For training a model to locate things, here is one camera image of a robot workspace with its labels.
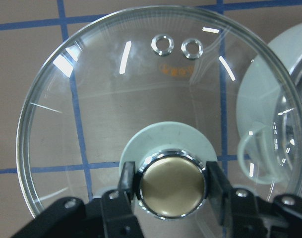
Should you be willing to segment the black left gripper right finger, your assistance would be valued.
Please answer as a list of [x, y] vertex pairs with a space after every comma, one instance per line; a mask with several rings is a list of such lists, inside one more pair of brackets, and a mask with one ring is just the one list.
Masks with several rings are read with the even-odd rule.
[[302, 198], [280, 194], [267, 202], [232, 187], [217, 162], [206, 163], [207, 198], [229, 238], [302, 238]]

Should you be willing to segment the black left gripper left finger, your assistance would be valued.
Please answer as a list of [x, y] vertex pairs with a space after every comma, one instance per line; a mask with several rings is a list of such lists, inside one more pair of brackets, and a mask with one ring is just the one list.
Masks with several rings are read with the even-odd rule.
[[14, 234], [16, 238], [141, 238], [134, 215], [135, 163], [126, 162], [116, 189], [85, 204], [77, 197], [56, 200]]

